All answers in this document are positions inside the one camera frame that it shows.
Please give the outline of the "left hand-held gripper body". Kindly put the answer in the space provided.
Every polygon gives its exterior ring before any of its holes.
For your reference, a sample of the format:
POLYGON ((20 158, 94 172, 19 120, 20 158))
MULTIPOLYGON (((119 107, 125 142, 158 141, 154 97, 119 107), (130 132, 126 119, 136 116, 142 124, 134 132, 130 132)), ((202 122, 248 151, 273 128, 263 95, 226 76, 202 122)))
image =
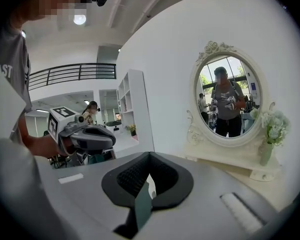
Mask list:
MULTIPOLYGON (((87 121, 84 117, 67 108, 67 107, 56 107, 49 110, 48 117, 48 133, 52 139, 56 142, 58 151, 63 155, 63 144, 62 138, 70 137, 72 139, 72 134, 79 130, 83 130, 87 127, 87 121)), ((71 156, 76 156, 79 163, 83 161, 88 156, 88 150, 83 150, 75 147, 75 153, 71 156)))

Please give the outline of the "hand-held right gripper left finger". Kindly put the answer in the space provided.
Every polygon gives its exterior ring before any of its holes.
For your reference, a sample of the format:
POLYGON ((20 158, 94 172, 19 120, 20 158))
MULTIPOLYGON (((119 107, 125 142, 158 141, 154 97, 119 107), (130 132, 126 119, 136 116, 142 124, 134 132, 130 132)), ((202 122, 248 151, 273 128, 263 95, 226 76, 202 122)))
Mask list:
POLYGON ((135 197, 118 175, 147 160, 141 152, 92 165, 53 169, 36 157, 43 190, 57 222, 40 236, 45 240, 130 240, 137 234, 135 197))

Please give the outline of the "person's left hand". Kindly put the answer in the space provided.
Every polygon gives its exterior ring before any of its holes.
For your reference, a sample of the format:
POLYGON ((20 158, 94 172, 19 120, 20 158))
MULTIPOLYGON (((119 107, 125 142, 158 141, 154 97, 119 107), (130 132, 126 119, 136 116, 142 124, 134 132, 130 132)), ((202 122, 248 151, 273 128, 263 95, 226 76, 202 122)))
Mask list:
POLYGON ((73 144, 71 138, 64 137, 61 139, 61 142, 62 142, 62 148, 63 148, 62 154, 67 155, 67 156, 72 156, 75 153, 76 149, 74 147, 74 144, 73 144))

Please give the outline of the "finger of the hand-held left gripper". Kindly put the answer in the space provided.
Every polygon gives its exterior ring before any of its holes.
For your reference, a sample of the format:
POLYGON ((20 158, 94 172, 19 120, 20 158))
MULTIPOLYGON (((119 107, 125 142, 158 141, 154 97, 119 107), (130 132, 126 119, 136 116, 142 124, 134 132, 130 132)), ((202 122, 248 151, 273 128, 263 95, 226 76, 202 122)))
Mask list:
POLYGON ((76 148, 82 150, 106 150, 112 148, 116 143, 115 136, 85 134, 83 129, 73 133, 71 140, 76 148))
POLYGON ((83 132, 87 135, 95 135, 95 136, 107 136, 113 137, 113 133, 103 126, 87 126, 83 129, 83 132))

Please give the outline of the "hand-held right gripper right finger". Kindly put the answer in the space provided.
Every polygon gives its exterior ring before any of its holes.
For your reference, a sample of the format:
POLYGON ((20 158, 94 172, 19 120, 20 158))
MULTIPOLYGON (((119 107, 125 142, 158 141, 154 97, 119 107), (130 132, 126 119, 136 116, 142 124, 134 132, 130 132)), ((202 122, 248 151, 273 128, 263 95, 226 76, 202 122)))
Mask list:
POLYGON ((268 240, 278 212, 258 192, 206 163, 161 156, 187 169, 193 188, 177 207, 152 213, 139 240, 268 240))

